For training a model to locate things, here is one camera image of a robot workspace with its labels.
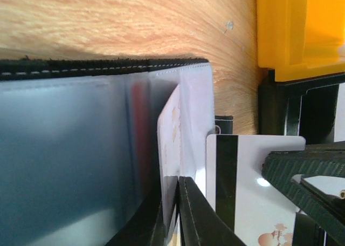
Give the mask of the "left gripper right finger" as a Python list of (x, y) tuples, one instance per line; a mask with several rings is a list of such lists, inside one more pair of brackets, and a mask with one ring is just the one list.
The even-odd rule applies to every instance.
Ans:
[(218, 217), (191, 177), (178, 179), (181, 243), (241, 246), (245, 243)]

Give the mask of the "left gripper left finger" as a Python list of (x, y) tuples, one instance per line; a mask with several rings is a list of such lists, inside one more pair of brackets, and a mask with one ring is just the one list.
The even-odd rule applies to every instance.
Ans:
[(107, 245), (165, 245), (161, 195), (149, 194), (133, 217), (110, 239)]

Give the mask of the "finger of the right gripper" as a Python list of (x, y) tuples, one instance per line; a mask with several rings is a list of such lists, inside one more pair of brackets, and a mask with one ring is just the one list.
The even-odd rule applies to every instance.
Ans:
[(344, 179), (344, 142), (271, 152), (261, 174), (338, 245), (344, 245), (344, 186), (331, 195), (307, 181), (318, 176)]

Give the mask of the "white patterned card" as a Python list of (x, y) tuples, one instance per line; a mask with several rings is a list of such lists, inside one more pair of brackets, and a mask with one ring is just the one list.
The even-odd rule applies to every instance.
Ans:
[(177, 85), (157, 120), (164, 242), (169, 244), (176, 225), (176, 189), (181, 161), (180, 86)]
[(246, 245), (292, 245), (297, 207), (262, 175), (273, 151), (301, 151), (305, 139), (281, 135), (210, 134), (206, 198)]

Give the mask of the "black leather card holder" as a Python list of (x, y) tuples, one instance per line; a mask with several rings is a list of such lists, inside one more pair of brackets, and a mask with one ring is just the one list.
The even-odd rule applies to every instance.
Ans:
[[(144, 179), (136, 83), (146, 85)], [(157, 120), (177, 85), (179, 176), (206, 197), (206, 140), (216, 130), (208, 60), (2, 60), (1, 245), (105, 245), (151, 190), (162, 200)]]

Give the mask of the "black bin with teal cards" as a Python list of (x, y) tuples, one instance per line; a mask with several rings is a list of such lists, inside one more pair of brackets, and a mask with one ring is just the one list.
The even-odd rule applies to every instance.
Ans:
[(297, 135), (308, 145), (334, 142), (339, 86), (344, 73), (277, 82), (269, 70), (258, 87), (258, 133)]

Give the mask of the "dark red card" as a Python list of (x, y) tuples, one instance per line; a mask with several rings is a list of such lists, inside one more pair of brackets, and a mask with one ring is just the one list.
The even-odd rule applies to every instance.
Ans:
[(147, 166), (147, 148), (146, 148), (146, 85), (136, 83), (132, 87), (134, 133), (135, 133), (135, 151), (138, 161), (140, 177), (145, 178)]

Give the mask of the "yellow bin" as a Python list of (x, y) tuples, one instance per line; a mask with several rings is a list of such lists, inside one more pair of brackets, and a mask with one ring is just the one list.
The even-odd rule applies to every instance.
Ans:
[(344, 0), (257, 0), (258, 66), (277, 82), (344, 71)]

